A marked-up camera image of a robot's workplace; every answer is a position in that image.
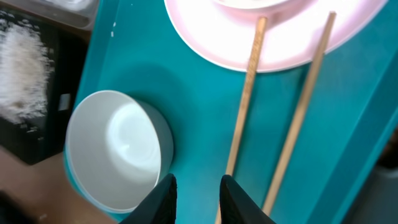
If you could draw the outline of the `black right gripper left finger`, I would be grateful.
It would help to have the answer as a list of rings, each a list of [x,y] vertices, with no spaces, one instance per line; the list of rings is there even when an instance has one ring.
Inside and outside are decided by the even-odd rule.
[[[119,224],[174,224],[176,211],[177,180],[167,174]]]

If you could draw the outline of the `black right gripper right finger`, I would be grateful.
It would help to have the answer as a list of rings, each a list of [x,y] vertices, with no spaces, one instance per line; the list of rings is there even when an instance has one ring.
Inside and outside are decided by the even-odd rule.
[[[275,224],[230,175],[220,182],[220,211],[222,224]]]

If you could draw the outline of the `grey bowl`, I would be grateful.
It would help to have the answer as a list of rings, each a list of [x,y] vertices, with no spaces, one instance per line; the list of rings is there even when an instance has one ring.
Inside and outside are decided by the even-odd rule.
[[[174,140],[158,109],[119,91],[102,90],[75,108],[65,155],[85,198],[109,213],[129,213],[167,175]]]

